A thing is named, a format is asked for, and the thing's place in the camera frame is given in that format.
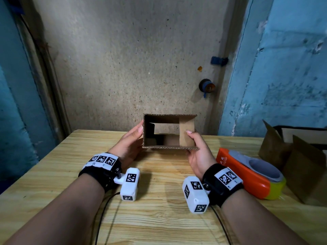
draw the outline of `cardboard box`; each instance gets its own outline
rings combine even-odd
[[[157,149],[198,149],[186,130],[194,131],[194,118],[186,114],[144,114],[143,148]],[[179,124],[180,133],[154,134],[155,123]]]
[[[309,138],[310,142],[319,143],[319,147],[324,150],[293,135],[293,149],[282,173],[289,189],[302,202],[314,206],[327,206],[327,137],[324,135],[325,131],[310,132],[312,132]]]
[[[264,125],[267,133],[259,150],[259,156],[274,165],[280,171],[283,170],[293,147],[293,135],[300,137],[308,143],[327,144],[327,131],[320,128],[291,127],[291,126],[270,126],[267,122]]]

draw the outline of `black wrist strap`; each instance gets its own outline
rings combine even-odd
[[[215,177],[215,174],[225,169],[226,167],[216,163],[212,165],[203,175],[203,186],[208,186],[210,193],[208,195],[210,205],[218,205],[221,207],[228,197],[230,197],[236,191],[243,189],[242,183],[234,186],[233,189],[228,189],[219,179]]]
[[[113,181],[116,175],[114,175],[109,170],[89,166],[82,169],[82,171],[79,173],[79,177],[84,173],[95,178],[103,187],[104,192],[108,192],[109,190],[114,189],[117,186],[117,184]]]

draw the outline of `orange tape dispenser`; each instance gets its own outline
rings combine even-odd
[[[220,148],[216,161],[233,170],[243,180],[244,189],[258,199],[278,198],[286,184],[275,166],[237,151]]]

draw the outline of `wood grain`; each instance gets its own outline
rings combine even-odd
[[[1,194],[0,243],[74,181],[92,155],[107,151],[123,134],[77,130]],[[262,143],[261,138],[204,138],[214,155],[219,147],[225,147],[257,156]],[[227,243],[212,210],[208,209],[203,215],[191,214],[188,210],[182,182],[192,171],[182,150],[146,150],[132,166],[141,171],[138,199],[122,202],[114,197],[106,210],[98,244]],[[288,189],[278,200],[261,203],[310,244],[327,243],[327,208],[303,205]],[[228,223],[222,219],[232,242],[238,244]],[[94,235],[91,229],[85,244],[90,244]]]

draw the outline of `hand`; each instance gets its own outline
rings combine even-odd
[[[194,139],[198,150],[186,150],[188,162],[196,177],[202,181],[204,173],[216,162],[206,142],[198,132],[186,131],[188,136]]]
[[[123,170],[127,169],[142,151],[143,139],[139,139],[142,134],[143,120],[122,136],[118,143],[108,150],[108,153],[119,157]]]

